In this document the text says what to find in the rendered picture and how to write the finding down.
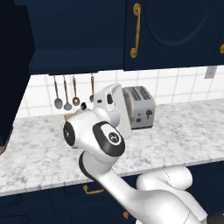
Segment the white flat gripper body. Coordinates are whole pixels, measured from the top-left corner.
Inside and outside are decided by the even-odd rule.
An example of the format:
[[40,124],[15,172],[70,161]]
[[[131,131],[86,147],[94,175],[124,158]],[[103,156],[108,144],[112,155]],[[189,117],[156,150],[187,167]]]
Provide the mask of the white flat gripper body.
[[115,99],[115,107],[120,112],[120,122],[117,126],[117,129],[119,130],[124,139],[130,138],[132,135],[130,119],[123,97],[122,86],[120,84],[115,85],[113,97]]

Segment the white kettle with black knob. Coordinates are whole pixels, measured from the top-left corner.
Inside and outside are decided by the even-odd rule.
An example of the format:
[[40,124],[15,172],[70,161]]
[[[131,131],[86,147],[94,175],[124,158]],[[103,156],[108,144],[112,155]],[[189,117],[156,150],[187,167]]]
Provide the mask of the white kettle with black knob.
[[80,105],[80,108],[76,110],[75,114],[79,115],[79,114],[86,114],[86,113],[92,113],[92,110],[87,107],[87,104],[85,102],[83,102]]

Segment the dark blue arched cabinet door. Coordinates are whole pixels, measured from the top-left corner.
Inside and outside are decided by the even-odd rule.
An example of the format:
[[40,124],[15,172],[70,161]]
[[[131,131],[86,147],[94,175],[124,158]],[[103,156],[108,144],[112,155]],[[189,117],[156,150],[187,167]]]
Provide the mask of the dark blue arched cabinet door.
[[[132,59],[135,3],[141,5],[141,23],[138,52]],[[218,8],[218,0],[127,0],[123,69],[215,66]]]

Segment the dark blue base cabinet door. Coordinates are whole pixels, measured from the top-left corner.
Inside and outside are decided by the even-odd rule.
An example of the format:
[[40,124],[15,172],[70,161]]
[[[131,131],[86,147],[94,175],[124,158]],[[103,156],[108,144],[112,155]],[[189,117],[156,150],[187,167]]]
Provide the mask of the dark blue base cabinet door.
[[48,191],[0,197],[0,224],[56,224]]
[[127,211],[112,202],[59,203],[54,204],[53,209],[57,224],[136,224],[130,214],[126,220],[123,212]]
[[192,185],[187,191],[208,214],[224,214],[224,161],[188,166]]

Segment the dark blue open cabinet door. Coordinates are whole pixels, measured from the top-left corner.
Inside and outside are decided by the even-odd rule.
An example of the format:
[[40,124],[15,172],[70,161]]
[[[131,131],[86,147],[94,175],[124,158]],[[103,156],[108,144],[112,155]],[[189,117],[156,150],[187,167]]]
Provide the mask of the dark blue open cabinet door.
[[10,138],[31,76],[34,50],[27,7],[15,5],[14,0],[0,0],[0,146]]

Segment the silver toaster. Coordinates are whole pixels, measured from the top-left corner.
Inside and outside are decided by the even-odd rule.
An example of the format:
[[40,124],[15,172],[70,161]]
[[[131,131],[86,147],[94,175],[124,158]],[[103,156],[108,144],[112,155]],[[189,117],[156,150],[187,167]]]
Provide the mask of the silver toaster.
[[122,89],[130,126],[133,130],[153,126],[156,104],[144,86],[124,87]]

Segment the copper hanging utensil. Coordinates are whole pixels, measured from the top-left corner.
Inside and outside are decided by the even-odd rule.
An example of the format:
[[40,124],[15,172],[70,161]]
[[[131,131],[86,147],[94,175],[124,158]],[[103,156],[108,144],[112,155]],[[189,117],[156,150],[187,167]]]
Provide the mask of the copper hanging utensil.
[[95,80],[94,76],[91,74],[91,95],[89,96],[90,102],[94,102],[94,93],[95,93]]

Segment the copper hanging spoon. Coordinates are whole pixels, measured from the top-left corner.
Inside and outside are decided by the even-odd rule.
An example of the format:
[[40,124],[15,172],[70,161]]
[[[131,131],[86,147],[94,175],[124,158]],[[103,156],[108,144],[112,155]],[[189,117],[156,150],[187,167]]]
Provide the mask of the copper hanging spoon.
[[74,76],[73,76],[73,91],[74,91],[73,105],[78,106],[80,104],[80,98],[76,94],[76,79]]

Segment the grey hanging ladle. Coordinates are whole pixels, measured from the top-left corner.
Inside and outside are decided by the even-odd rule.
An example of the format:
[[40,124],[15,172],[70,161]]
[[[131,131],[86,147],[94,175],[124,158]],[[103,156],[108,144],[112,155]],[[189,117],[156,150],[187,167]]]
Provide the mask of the grey hanging ladle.
[[[64,81],[64,89],[67,88],[67,82]],[[68,102],[68,96],[66,96],[66,104],[64,105],[64,110],[71,110],[72,105]]]

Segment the grey hanging spoon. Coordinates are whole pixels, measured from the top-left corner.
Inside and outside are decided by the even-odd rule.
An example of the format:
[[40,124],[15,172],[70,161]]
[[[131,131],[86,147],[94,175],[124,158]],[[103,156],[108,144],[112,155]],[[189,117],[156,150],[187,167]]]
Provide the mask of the grey hanging spoon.
[[[57,81],[54,82],[55,92],[58,92]],[[59,98],[59,94],[56,94],[56,99],[54,100],[54,105],[56,109],[62,108],[63,101]]]

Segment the dark blue drawer front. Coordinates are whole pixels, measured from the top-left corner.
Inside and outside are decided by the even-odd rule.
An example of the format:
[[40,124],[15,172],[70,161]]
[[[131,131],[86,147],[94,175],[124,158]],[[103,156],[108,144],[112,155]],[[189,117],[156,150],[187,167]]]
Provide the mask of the dark blue drawer front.
[[49,190],[52,201],[55,203],[68,202],[72,200],[86,200],[86,201],[97,201],[97,200],[108,200],[114,201],[115,199],[111,194],[104,189],[103,192],[98,194],[85,194],[83,186],[87,185],[89,191],[104,189],[98,182],[87,182],[78,185],[68,185],[57,187]]

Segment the dark blue wall cabinet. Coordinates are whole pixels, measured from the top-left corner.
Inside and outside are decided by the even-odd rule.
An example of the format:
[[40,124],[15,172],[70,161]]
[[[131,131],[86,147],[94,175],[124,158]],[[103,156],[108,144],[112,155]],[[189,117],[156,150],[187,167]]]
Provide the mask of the dark blue wall cabinet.
[[32,74],[79,74],[123,66],[125,0],[30,0]]

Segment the grey wall outlet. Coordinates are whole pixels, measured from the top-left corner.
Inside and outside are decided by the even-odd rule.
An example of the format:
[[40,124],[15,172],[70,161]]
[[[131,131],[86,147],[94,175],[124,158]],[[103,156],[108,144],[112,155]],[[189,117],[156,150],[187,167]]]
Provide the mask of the grey wall outlet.
[[206,69],[205,78],[212,79],[215,76],[217,66],[208,66]]

